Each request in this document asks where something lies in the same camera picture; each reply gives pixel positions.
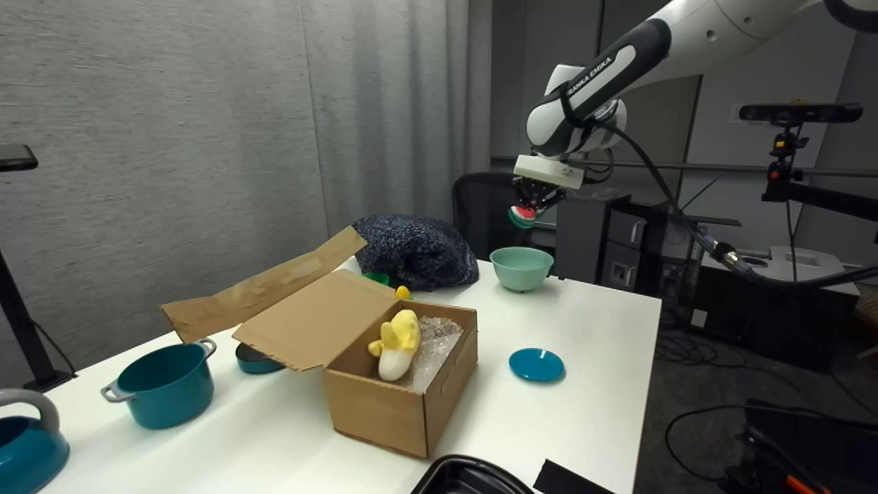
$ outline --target gray curtain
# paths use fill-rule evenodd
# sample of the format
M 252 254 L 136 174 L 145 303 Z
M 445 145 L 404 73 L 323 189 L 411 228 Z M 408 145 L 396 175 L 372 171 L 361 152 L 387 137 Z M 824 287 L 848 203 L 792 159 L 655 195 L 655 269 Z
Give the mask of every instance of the gray curtain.
M 489 0 L 2 0 L 0 250 L 75 365 L 489 163 Z M 0 315 L 0 388 L 27 369 Z
M 452 178 L 489 169 L 489 0 L 304 0 L 326 221 L 449 221 Z

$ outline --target black chair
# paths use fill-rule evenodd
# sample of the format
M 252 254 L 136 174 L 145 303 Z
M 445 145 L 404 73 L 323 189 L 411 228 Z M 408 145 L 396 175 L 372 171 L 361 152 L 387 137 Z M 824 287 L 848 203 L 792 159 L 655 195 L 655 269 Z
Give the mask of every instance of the black chair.
M 452 186 L 452 223 L 478 258 L 508 244 L 527 244 L 527 230 L 508 221 L 516 203 L 510 171 L 466 174 Z

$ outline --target teal pot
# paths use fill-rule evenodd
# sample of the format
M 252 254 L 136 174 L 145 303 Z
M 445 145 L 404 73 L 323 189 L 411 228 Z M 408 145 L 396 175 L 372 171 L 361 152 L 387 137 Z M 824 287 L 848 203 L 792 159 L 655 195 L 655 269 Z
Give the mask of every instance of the teal pot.
M 123 373 L 102 388 L 110 403 L 128 403 L 143 429 L 172 429 L 194 421 L 213 400 L 208 357 L 213 341 L 165 347 L 134 359 Z
M 31 494 L 45 488 L 71 457 L 60 436 L 58 410 L 50 398 L 34 391 L 0 391 L 0 407 L 31 403 L 34 417 L 0 421 L 0 491 Z

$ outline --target box flap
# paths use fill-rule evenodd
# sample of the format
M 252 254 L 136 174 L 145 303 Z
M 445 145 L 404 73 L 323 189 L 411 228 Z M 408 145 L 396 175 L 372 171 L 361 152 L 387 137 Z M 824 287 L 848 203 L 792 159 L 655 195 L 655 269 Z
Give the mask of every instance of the box flap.
M 297 370 L 326 369 L 396 303 L 387 287 L 333 273 L 246 318 L 232 337 Z
M 231 331 L 276 306 L 280 299 L 302 291 L 304 287 L 338 269 L 361 247 L 366 239 L 353 228 L 346 228 L 312 254 L 276 263 L 213 296 L 168 303 L 161 306 L 161 311 L 182 341 L 198 341 Z

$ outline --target pot handle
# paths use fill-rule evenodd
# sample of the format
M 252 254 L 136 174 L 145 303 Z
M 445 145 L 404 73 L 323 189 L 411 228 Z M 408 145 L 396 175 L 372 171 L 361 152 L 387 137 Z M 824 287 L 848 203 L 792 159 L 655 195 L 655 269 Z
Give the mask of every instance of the pot handle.
M 123 400 L 131 400 L 131 398 L 134 398 L 134 396 L 119 391 L 116 381 L 108 384 L 108 388 L 102 388 L 102 396 L 104 396 L 104 400 L 110 400 L 110 403 L 123 403 Z
M 216 352 L 216 344 L 213 344 L 213 341 L 194 341 L 194 347 L 202 348 L 202 359 L 208 359 L 208 357 Z
M 0 391 L 0 407 L 6 403 L 31 403 L 50 435 L 60 432 L 58 410 L 47 396 L 34 391 Z

